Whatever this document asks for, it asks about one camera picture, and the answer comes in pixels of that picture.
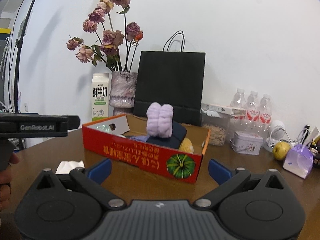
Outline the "person's left hand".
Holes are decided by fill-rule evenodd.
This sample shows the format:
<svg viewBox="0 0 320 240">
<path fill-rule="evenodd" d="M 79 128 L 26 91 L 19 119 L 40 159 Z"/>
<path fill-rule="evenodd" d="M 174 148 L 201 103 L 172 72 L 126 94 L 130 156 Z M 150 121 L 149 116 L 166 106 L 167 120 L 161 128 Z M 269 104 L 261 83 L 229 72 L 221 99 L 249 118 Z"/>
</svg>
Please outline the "person's left hand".
<svg viewBox="0 0 320 240">
<path fill-rule="evenodd" d="M 0 183 L 1 183 L 1 201 L 0 210 L 5 210 L 10 205 L 11 188 L 10 183 L 12 181 L 12 170 L 11 164 L 19 163 L 18 156 L 13 153 L 9 159 L 9 164 L 4 171 L 0 172 Z"/>
</svg>

